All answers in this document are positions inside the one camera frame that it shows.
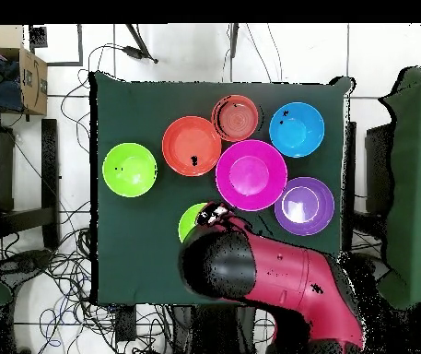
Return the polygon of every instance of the floor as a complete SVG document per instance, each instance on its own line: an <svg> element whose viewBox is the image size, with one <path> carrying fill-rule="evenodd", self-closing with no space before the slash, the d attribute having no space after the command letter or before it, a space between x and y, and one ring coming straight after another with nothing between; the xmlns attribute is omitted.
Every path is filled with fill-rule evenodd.
<svg viewBox="0 0 421 354"><path fill-rule="evenodd" d="M37 55L47 62L74 62L78 59L76 25L47 25L49 47L37 50ZM88 84L75 89L86 80L87 68L100 69L126 81L207 81L229 82L229 64L222 67L229 48L228 24L168 24L141 25L140 33L151 55L159 62L135 60L119 50L111 48L94 50L106 43L135 46L125 25L82 25L84 68L78 66L51 66L48 75L48 115L58 120L60 197L62 220L66 211L71 213L75 228L88 226L89 163L88 148L89 103ZM25 46L28 44L26 29ZM282 70L274 42L280 54ZM257 50L264 59L267 72ZM357 170L356 210L364 210L366 195L364 134L367 129L386 124L391 118L377 98L387 95L398 73L404 67L421 65L421 24L240 24L237 55L233 62L233 82L283 80L290 83L327 84L334 77L350 76L356 88L350 100L350 118L357 122ZM61 111L84 127L76 129L76 123L67 119ZM41 169L41 117L2 115L3 124L12 124L18 146L31 165ZM15 151L14 169L15 209L23 210L41 205L41 179L26 159ZM71 231L63 224L62 235ZM4 245L14 237L4 240ZM73 251L74 242L67 242L64 254ZM11 247L15 252L42 247L41 231L34 229L21 232L20 241ZM81 323L70 319L57 326L51 337L53 314L60 311L63 297L56 284L41 275L27 282L19 293L15 312L15 332L19 347L31 348L36 354L50 338L42 354L114 354L101 335L83 329ZM140 326L148 332L155 309L151 305L139 305L143 315ZM258 311L255 339L267 339L272 327L264 326L266 313ZM257 344L263 354L265 342ZM156 349L163 347L157 340ZM119 344L122 352L132 346Z"/></svg>

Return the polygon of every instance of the cardboard box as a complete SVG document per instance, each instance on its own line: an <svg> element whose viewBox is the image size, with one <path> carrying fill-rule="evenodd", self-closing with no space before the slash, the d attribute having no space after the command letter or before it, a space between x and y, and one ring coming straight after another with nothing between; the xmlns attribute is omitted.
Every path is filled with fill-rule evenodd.
<svg viewBox="0 0 421 354"><path fill-rule="evenodd" d="M0 26L0 54L19 62L24 113L46 115L48 66L23 47L23 26Z"/></svg>

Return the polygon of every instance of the blue bowl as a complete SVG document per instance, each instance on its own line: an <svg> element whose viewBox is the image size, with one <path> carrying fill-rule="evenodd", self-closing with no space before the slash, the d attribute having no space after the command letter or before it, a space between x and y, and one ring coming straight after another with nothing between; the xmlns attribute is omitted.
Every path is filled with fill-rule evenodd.
<svg viewBox="0 0 421 354"><path fill-rule="evenodd" d="M320 146L324 137L322 115L307 103L292 102L274 114L269 125L274 146L290 158L303 158Z"/></svg>

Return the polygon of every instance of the lime green bowl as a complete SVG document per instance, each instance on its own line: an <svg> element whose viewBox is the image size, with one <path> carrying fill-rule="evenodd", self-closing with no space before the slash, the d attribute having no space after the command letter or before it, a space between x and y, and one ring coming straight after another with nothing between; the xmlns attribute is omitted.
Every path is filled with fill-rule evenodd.
<svg viewBox="0 0 421 354"><path fill-rule="evenodd" d="M154 184L158 167L152 153L136 143L123 143L111 149L102 164L105 183L117 195L136 197Z"/></svg>
<svg viewBox="0 0 421 354"><path fill-rule="evenodd" d="M184 241L185 237L191 231L191 229L195 227L195 219L206 204L206 202L195 204L194 206L189 207L182 215L181 219L179 220L178 228L179 240L181 242Z"/></svg>

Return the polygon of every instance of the pink bowl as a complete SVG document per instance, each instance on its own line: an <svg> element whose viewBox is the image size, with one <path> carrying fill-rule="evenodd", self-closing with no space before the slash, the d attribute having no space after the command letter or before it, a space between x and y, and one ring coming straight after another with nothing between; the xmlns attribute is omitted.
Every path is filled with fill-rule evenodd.
<svg viewBox="0 0 421 354"><path fill-rule="evenodd" d="M287 184L287 166L273 146L259 140L229 147L216 165L216 187L225 201L241 210L272 205Z"/></svg>

